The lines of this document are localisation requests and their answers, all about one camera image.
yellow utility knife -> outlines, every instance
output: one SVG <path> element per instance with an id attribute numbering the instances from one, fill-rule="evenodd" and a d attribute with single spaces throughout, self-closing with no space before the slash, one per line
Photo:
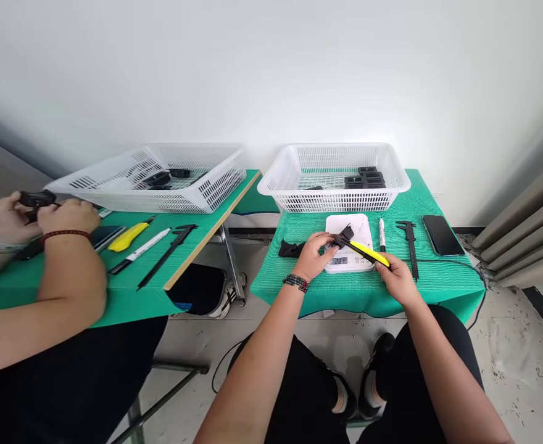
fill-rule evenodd
<path id="1" fill-rule="evenodd" d="M 121 235 L 119 235 L 111 244 L 109 245 L 109 250 L 114 252 L 124 251 L 127 247 L 131 245 L 131 241 L 137 238 L 138 234 L 143 232 L 149 225 L 150 222 L 154 220 L 157 215 L 152 216 L 150 219 L 135 224 L 133 227 L 128 228 Z"/>
<path id="2" fill-rule="evenodd" d="M 379 261 L 385 267 L 391 269 L 391 263 L 387 260 L 385 256 L 375 252 L 374 250 L 369 249 L 366 245 L 359 244 L 358 242 L 354 242 L 352 240 L 346 245 L 354 250 L 356 253 L 364 257 L 364 259 L 369 260 L 372 263 L 374 263 L 375 261 Z"/>

black pants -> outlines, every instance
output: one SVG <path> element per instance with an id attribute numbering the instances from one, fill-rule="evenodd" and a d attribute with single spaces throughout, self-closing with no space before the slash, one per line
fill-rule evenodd
<path id="1" fill-rule="evenodd" d="M 106 443 L 150 372 L 167 317 L 89 329 L 0 370 L 0 443 Z"/>
<path id="2" fill-rule="evenodd" d="M 465 326 L 442 306 L 432 305 L 430 309 L 450 344 L 483 388 Z M 248 340 L 239 346 L 231 365 Z M 387 400 L 387 405 L 383 417 L 364 430 L 359 444 L 418 440 L 446 442 L 430 400 L 409 325 L 405 325 L 397 335 L 387 365 L 378 370 L 376 388 L 381 398 Z M 284 379 L 271 414 L 266 444 L 348 444 L 345 425 L 340 424 L 331 412 L 337 396 L 337 386 L 331 372 L 294 337 Z"/>

white kitchen scale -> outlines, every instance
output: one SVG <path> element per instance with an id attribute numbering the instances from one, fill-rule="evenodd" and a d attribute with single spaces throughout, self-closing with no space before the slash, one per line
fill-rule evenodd
<path id="1" fill-rule="evenodd" d="M 368 217 L 365 214 L 329 216 L 325 221 L 325 231 L 337 234 L 348 224 L 354 231 L 354 236 L 350 241 L 358 242 L 374 250 L 372 247 L 370 225 L 368 224 Z M 335 254 L 331 262 L 325 266 L 325 271 L 327 273 L 358 273 L 361 271 L 370 271 L 374 268 L 375 265 L 372 262 L 364 259 L 350 247 L 343 247 Z"/>

curtain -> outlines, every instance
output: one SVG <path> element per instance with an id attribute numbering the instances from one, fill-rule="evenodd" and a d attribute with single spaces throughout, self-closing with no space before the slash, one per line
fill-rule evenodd
<path id="1" fill-rule="evenodd" d="M 543 278 L 543 174 L 484 231 L 473 246 L 502 287 L 529 287 Z"/>

green tablecloth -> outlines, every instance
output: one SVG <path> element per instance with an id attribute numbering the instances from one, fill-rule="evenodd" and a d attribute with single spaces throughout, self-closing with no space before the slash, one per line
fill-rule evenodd
<path id="1" fill-rule="evenodd" d="M 100 254 L 106 269 L 109 270 L 131 254 L 138 247 L 149 241 L 165 228 L 180 225 L 196 224 L 185 242 L 181 244 L 171 257 L 151 279 L 148 285 L 136 291 L 138 283 L 169 248 L 174 239 L 169 234 L 142 257 L 137 259 L 126 270 L 116 276 L 108 274 L 107 308 L 103 317 L 94 327 L 137 321 L 156 316 L 172 315 L 183 310 L 177 308 L 168 298 L 164 286 L 171 277 L 183 267 L 187 267 L 192 256 L 203 247 L 213 232 L 224 222 L 230 211 L 241 200 L 244 193 L 253 185 L 259 176 L 258 170 L 247 170 L 246 179 L 231 193 L 228 198 L 212 214 L 171 214 L 159 213 L 132 245 L 115 253 L 103 250 Z M 124 225 L 130 227 L 152 216 L 153 213 L 115 212 L 107 216 L 102 225 Z M 0 308 L 25 305 L 35 302 L 37 288 L 44 268 L 44 255 L 38 255 L 28 261 L 10 263 L 0 273 Z"/>
<path id="2" fill-rule="evenodd" d="M 395 221 L 409 220 L 417 225 L 414 229 L 417 258 L 442 260 L 442 257 L 433 252 L 421 219 L 424 215 L 441 215 L 442 212 L 420 172 L 406 171 L 412 182 L 411 189 L 399 194 L 388 211 L 366 213 L 375 248 L 378 248 L 379 241 L 379 219 L 383 218 L 387 251 L 400 258 L 409 258 L 405 232 L 395 225 Z M 253 294 L 270 304 L 274 301 L 282 286 L 282 279 L 296 264 L 296 259 L 278 256 L 282 238 L 289 243 L 306 241 L 311 233 L 325 229 L 325 220 L 330 214 L 346 213 L 282 214 L 267 256 L 251 284 Z M 452 259 L 471 265 L 467 257 Z M 420 262 L 418 269 L 420 278 L 417 287 L 426 302 L 442 302 L 441 305 L 452 310 L 464 323 L 467 322 L 485 294 L 483 283 L 475 271 L 447 262 Z M 403 311 L 401 305 L 388 294 L 380 275 L 375 272 L 322 272 L 310 285 L 304 298 L 301 316 L 326 309 L 366 313 L 377 318 Z"/>

